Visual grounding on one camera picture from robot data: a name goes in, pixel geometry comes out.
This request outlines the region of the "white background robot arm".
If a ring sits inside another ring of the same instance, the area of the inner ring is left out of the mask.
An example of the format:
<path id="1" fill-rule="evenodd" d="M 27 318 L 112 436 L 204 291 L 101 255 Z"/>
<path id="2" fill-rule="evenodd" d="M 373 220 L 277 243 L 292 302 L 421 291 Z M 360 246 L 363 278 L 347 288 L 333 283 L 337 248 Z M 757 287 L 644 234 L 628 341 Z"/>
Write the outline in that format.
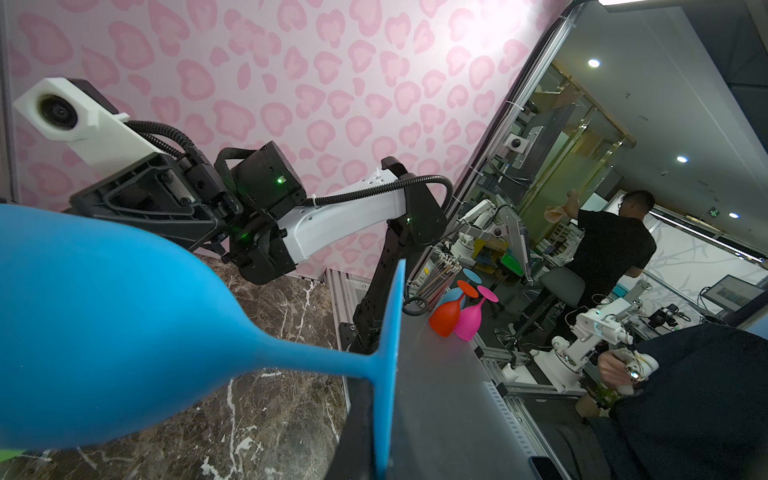
<path id="1" fill-rule="evenodd" d="M 532 349 L 534 363 L 547 377 L 557 393 L 577 393 L 584 366 L 600 342 L 611 345 L 631 345 L 633 337 L 624 328 L 621 319 L 632 305 L 623 298 L 579 313 L 570 326 L 576 340 L 568 342 L 555 337 L 543 349 Z"/>

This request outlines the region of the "green wine glass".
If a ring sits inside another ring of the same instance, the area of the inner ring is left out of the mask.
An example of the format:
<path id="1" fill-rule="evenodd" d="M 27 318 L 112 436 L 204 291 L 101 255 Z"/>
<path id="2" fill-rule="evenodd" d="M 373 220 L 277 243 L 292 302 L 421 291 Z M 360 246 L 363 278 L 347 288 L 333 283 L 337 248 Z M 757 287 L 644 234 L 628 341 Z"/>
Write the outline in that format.
<path id="1" fill-rule="evenodd" d="M 24 450 L 18 450 L 18 449 L 1 449 L 0 450 L 0 462 L 5 462 L 8 460 L 11 460 L 13 458 L 16 458 L 22 454 L 24 454 Z"/>

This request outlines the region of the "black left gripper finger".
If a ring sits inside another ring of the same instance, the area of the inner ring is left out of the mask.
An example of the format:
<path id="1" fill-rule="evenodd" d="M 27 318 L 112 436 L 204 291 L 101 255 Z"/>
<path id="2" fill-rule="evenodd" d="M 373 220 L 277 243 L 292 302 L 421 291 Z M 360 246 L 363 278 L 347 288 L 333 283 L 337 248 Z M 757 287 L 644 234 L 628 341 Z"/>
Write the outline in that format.
<path id="1" fill-rule="evenodd" d="M 350 409 L 325 478 L 375 478 L 373 447 L 373 386 L 368 380 L 348 379 Z"/>

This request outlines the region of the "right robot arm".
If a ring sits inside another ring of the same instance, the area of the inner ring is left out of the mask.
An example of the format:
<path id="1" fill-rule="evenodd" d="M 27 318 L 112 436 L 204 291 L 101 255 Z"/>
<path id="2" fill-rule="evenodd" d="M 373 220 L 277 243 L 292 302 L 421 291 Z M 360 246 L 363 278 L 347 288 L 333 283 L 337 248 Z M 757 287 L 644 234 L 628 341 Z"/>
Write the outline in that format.
<path id="1" fill-rule="evenodd" d="M 351 322 L 355 353 L 371 353 L 383 337 L 385 289 L 397 264 L 412 264 L 447 227 L 448 201 L 435 199 L 431 186 L 451 191 L 452 182 L 415 175 L 395 157 L 355 185 L 312 197 L 275 143 L 225 148 L 209 161 L 172 126 L 131 120 L 127 127 L 150 151 L 75 193 L 71 212 L 216 253 L 251 283 L 267 284 L 337 241 L 385 223 L 371 285 Z"/>

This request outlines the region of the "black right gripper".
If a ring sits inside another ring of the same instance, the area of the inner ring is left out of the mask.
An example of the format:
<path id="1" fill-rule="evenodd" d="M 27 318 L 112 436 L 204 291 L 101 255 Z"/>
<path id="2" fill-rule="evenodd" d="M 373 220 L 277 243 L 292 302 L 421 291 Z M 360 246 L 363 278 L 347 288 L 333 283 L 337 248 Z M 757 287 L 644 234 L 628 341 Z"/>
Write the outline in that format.
<path id="1" fill-rule="evenodd" d="M 189 251 L 223 250 L 243 205 L 198 151 L 152 153 L 70 198 L 70 212 L 146 230 Z"/>

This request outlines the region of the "blue wine glass front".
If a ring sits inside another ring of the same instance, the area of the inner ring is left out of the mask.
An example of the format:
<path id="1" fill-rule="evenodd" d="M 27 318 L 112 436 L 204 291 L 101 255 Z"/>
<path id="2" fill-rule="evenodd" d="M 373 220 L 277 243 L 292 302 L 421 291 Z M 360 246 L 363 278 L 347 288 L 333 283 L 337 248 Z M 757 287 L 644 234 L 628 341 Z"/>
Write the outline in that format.
<path id="1" fill-rule="evenodd" d="M 64 449 L 143 430 L 263 368 L 365 378 L 388 470 L 405 268 L 370 355 L 277 339 L 184 248 L 109 221 L 1 208 L 1 446 Z"/>

